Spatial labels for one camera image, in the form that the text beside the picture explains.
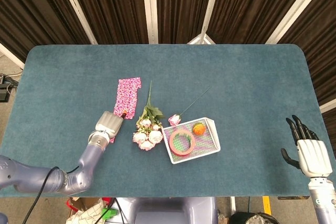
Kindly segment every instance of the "pink fabric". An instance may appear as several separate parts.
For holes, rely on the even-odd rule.
[[[137,107],[137,93],[141,88],[141,79],[129,78],[119,79],[117,90],[117,101],[114,106],[114,114],[121,116],[124,111],[127,111],[125,119],[133,119],[135,115],[135,108]]]

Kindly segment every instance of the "brown curtain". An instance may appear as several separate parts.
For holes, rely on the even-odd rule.
[[[279,43],[303,50],[320,105],[336,99],[336,0],[312,0]]]
[[[208,0],[157,0],[159,43],[185,44],[201,33]]]
[[[322,116],[336,157],[336,109],[327,111]]]
[[[265,43],[295,0],[216,0],[208,31],[215,43]]]
[[[148,43],[144,0],[78,0],[99,44]]]
[[[23,62],[36,45],[89,44],[68,0],[1,0],[0,40]]]

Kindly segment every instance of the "robotic hand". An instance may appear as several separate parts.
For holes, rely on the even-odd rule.
[[[73,195],[90,188],[94,169],[110,139],[115,137],[126,114],[121,117],[105,111],[91,133],[88,145],[79,158],[78,167],[66,173],[58,167],[53,169],[33,167],[0,155],[0,189],[13,185],[22,193],[37,193],[42,186],[44,193]]]
[[[327,148],[297,116],[292,117],[295,123],[289,118],[286,121],[292,131],[299,161],[292,160],[284,148],[281,149],[282,157],[310,178],[308,187],[319,224],[336,223],[336,193],[333,183],[327,180],[332,173]]]

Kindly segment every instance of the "table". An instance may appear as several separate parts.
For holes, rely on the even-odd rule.
[[[286,117],[296,114],[332,149],[305,57],[295,45],[50,45],[33,48],[1,146],[19,162],[71,170],[105,110],[113,111],[118,79],[141,77],[137,112],[106,149],[92,187],[80,196],[186,197],[308,195],[309,182],[287,165],[297,158]],[[221,151],[173,165],[164,143],[132,143],[146,104],[168,118],[215,120]],[[330,178],[336,182],[335,173]],[[0,196],[31,196],[5,188]]]

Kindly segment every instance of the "basket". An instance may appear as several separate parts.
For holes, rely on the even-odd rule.
[[[205,133],[202,136],[197,136],[194,134],[196,145],[193,151],[186,156],[175,155],[169,147],[169,139],[173,132],[177,130],[187,130],[193,132],[193,126],[195,123],[203,123],[206,126]],[[163,138],[166,145],[169,158],[173,164],[178,164],[184,161],[192,160],[198,157],[203,157],[216,152],[219,152],[220,144],[218,139],[218,134],[216,131],[215,121],[209,118],[200,118],[192,120],[186,123],[181,123],[177,126],[167,127],[163,129]],[[184,137],[177,137],[177,141],[174,142],[174,146],[180,150],[185,151],[190,147],[190,142]]]

